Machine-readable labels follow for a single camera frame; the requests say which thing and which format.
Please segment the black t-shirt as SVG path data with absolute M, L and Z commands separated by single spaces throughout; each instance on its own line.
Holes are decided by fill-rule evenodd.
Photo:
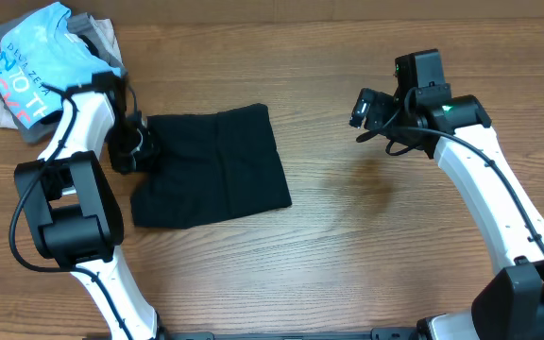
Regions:
M 148 127 L 161 153 L 130 197 L 135 226 L 186 230 L 291 206 L 266 105 L 156 115 Z

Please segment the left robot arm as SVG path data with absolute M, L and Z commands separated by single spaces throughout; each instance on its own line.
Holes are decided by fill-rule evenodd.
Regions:
M 166 339 L 159 313 L 144 298 L 121 245 L 124 220 L 99 162 L 109 150 L 114 171 L 145 172 L 160 153 L 140 111 L 127 114 L 133 90 L 125 76 L 97 73 L 84 84 L 55 88 L 63 114 L 48 147 L 14 171 L 19 202 L 8 231 L 15 260 L 29 263 L 16 245 L 25 217 L 35 248 L 55 261 L 53 273 L 69 273 L 91 296 L 110 329 L 110 339 Z

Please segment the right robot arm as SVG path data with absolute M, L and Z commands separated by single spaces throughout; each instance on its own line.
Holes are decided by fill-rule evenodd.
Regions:
M 423 151 L 453 182 L 483 236 L 494 277 L 460 313 L 383 329 L 383 339 L 544 339 L 544 218 L 502 153 L 473 95 L 455 97 L 438 50 L 395 59 L 398 87 L 363 88 L 349 123 L 362 143 L 378 135 L 402 152 Z

